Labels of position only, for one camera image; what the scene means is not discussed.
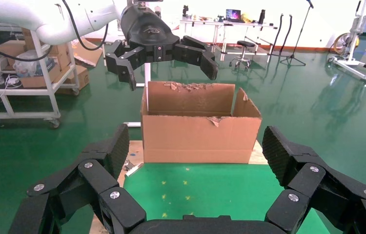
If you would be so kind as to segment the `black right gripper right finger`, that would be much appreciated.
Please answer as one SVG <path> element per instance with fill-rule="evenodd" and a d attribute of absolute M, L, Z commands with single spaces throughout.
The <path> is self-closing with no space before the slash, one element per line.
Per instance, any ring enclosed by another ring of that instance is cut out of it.
<path fill-rule="evenodd" d="M 296 233 L 311 209 L 345 234 L 366 234 L 366 185 L 331 168 L 311 148 L 268 126 L 263 155 L 284 190 L 265 215 L 287 234 Z"/>

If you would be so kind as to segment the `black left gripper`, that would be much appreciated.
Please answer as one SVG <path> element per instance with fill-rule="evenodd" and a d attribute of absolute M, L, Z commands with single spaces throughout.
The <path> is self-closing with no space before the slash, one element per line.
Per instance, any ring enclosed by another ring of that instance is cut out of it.
<path fill-rule="evenodd" d="M 181 40 L 150 8 L 138 5 L 126 8 L 121 17 L 124 40 L 112 43 L 113 51 L 105 53 L 107 70 L 128 83 L 131 91 L 137 88 L 134 71 L 144 63 L 177 60 L 199 66 L 210 79 L 218 75 L 218 65 L 211 46 L 190 36 Z"/>

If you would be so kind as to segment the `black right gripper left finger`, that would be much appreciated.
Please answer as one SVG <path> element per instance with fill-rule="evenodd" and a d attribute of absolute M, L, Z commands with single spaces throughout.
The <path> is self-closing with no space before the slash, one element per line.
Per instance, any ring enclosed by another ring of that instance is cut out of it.
<path fill-rule="evenodd" d="M 28 188 L 9 233 L 59 234 L 84 206 L 92 208 L 109 233 L 132 232 L 147 218 L 118 182 L 128 152 L 126 124 L 119 125 L 112 137 L 88 144 L 72 164 Z"/>

